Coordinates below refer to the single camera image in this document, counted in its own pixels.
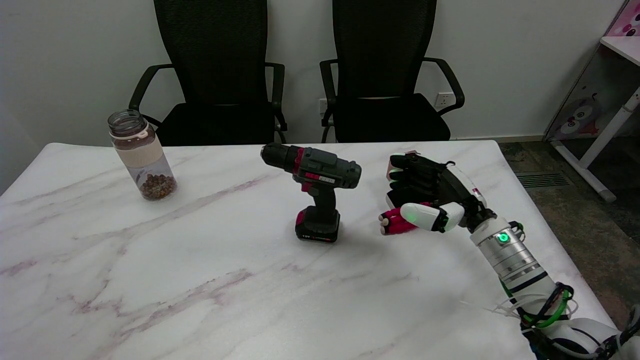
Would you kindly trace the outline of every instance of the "glass jar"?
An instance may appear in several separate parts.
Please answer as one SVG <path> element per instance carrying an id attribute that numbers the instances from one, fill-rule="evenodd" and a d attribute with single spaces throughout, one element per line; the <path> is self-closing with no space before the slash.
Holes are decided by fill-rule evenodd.
<path id="1" fill-rule="evenodd" d="M 122 110 L 108 120 L 111 143 L 127 167 L 142 197 L 159 200 L 177 183 L 153 127 L 136 110 Z"/>

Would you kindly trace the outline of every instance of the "coffee beans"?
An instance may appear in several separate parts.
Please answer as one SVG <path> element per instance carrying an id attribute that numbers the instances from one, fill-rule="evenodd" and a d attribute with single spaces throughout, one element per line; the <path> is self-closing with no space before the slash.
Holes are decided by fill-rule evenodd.
<path id="1" fill-rule="evenodd" d="M 142 196 L 150 200 L 157 200 L 171 194 L 176 187 L 173 176 L 147 175 L 147 180 L 140 187 Z"/>

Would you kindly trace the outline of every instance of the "white wall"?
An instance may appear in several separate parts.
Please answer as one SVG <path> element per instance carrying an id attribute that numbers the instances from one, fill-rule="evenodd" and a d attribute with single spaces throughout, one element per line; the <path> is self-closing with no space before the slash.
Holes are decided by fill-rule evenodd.
<path id="1" fill-rule="evenodd" d="M 446 59 L 464 108 L 445 116 L 456 138 L 541 135 L 623 0 L 441 0 L 427 55 Z M 285 64 L 292 142 L 318 142 L 318 63 L 335 57 L 330 0 L 270 0 L 267 59 Z M 149 66 L 168 57 L 152 0 L 3 0 L 0 88 L 37 146 L 108 145 L 106 118 L 127 106 Z M 424 65 L 417 90 L 448 86 Z M 182 100 L 162 70 L 142 108 L 163 118 Z"/>
<path id="2" fill-rule="evenodd" d="M 0 102 L 0 194 L 18 178 L 40 149 Z"/>

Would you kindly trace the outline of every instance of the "black office chair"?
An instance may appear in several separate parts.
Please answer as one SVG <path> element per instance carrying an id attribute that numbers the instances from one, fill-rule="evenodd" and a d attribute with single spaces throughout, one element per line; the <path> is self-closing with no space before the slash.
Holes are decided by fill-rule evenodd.
<path id="1" fill-rule="evenodd" d="M 323 142 L 331 126 L 338 142 L 450 139 L 441 116 L 462 107 L 465 96 L 446 61 L 424 57 L 435 10 L 436 0 L 333 0 L 338 58 L 320 63 L 328 104 Z M 454 105 L 436 111 L 423 95 L 413 93 L 423 61 L 444 72 Z M 333 63 L 338 64 L 338 96 Z"/>
<path id="2" fill-rule="evenodd" d="M 282 115 L 284 66 L 266 63 L 267 0 L 154 0 L 171 64 L 145 71 L 129 108 L 138 110 L 159 69 L 174 68 L 185 103 L 157 126 L 165 146 L 268 143 Z M 265 67 L 273 67 L 271 102 Z"/>

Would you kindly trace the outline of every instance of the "drill trigger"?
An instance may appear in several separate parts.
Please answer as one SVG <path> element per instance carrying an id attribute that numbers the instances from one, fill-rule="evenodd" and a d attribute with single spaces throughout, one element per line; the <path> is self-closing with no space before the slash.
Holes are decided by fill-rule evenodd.
<path id="1" fill-rule="evenodd" d="M 309 189 L 311 189 L 312 185 L 313 185 L 313 183 L 308 183 L 308 182 L 302 183 L 302 192 L 303 193 L 308 193 Z"/>

